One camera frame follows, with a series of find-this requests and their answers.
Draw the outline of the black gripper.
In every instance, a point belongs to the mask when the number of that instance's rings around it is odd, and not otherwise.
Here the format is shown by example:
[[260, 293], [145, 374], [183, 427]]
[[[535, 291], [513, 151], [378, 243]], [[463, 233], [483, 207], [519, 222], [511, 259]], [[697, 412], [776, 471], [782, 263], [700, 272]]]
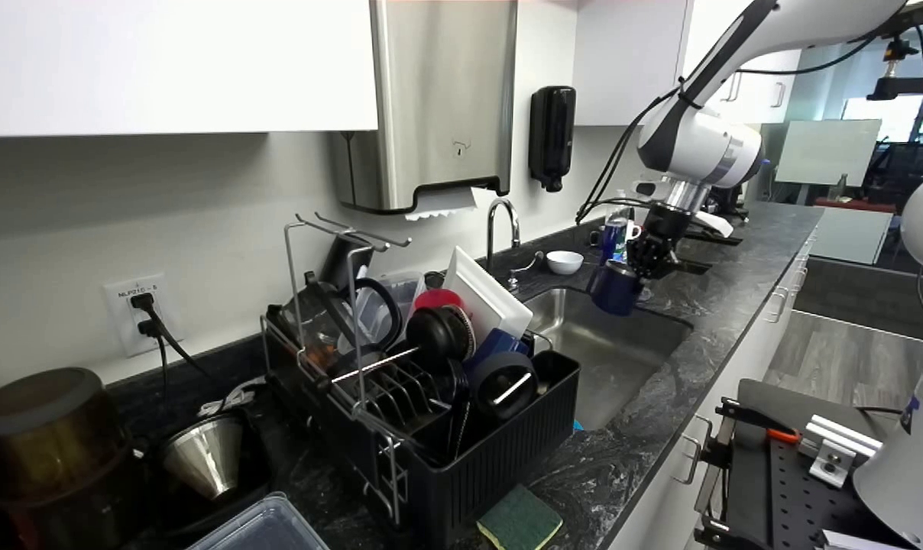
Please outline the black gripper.
[[667, 204], [651, 204], [640, 237], [630, 243], [630, 265], [640, 278], [663, 278], [683, 268], [676, 243], [686, 237], [692, 217]]

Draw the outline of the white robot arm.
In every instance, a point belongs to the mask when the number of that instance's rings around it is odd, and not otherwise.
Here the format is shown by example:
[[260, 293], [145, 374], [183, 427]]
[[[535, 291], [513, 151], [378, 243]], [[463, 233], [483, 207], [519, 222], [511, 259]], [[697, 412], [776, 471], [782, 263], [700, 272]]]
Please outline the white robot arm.
[[923, 0], [749, 0], [694, 70], [647, 109], [640, 158], [673, 177], [667, 198], [647, 207], [626, 243], [637, 278], [663, 278], [683, 265], [676, 247], [712, 189], [753, 179], [764, 161], [761, 131], [714, 94], [737, 77], [796, 77], [800, 63], [766, 68], [780, 52], [850, 44], [862, 50], [923, 23]]

